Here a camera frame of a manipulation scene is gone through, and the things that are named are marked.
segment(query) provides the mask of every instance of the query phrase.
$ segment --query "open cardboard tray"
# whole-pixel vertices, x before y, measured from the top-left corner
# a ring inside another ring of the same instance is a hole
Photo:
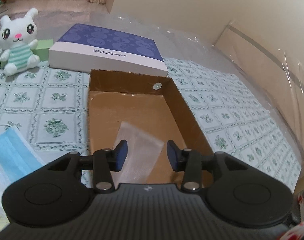
[[[161,83],[154,90],[155,83]],[[146,183],[180,183],[182,174],[172,171],[166,142],[203,155],[213,151],[174,81],[168,77],[130,72],[91,70],[88,96],[90,150],[113,148],[121,122],[128,122],[164,142]],[[203,184],[212,181],[207,172]]]

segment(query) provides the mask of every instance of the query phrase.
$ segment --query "bunny ear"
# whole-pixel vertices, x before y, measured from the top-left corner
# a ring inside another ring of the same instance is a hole
[[[36,8],[32,8],[25,14],[25,17],[30,16],[31,18],[34,18],[34,16],[36,16],[38,14],[39,14],[39,11]]]
[[[4,15],[1,19],[0,19],[0,25],[3,26],[5,23],[10,22],[11,19],[8,15]]]

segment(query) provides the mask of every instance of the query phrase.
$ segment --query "white and blue box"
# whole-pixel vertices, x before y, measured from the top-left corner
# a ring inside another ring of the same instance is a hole
[[[88,73],[99,69],[153,76],[168,74],[153,40],[84,24],[73,25],[49,49],[49,64]]]

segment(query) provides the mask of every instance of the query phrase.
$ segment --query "tablecloth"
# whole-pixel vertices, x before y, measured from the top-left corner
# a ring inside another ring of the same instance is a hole
[[[269,112],[234,74],[164,58],[213,151],[225,151],[294,190],[301,167]],[[88,154],[89,74],[38,67],[12,77],[0,70],[0,124],[15,125],[50,162],[69,151]],[[89,174],[82,182],[91,186]]]

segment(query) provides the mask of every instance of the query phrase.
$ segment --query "plush toy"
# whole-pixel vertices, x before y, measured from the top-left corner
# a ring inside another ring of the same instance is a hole
[[[34,68],[39,63],[39,56],[32,49],[37,46],[37,28],[33,17],[38,15],[36,8],[30,9],[24,18],[13,21],[4,15],[0,19],[0,46],[5,50],[0,56],[1,61],[7,61],[4,74],[11,76],[18,72]]]

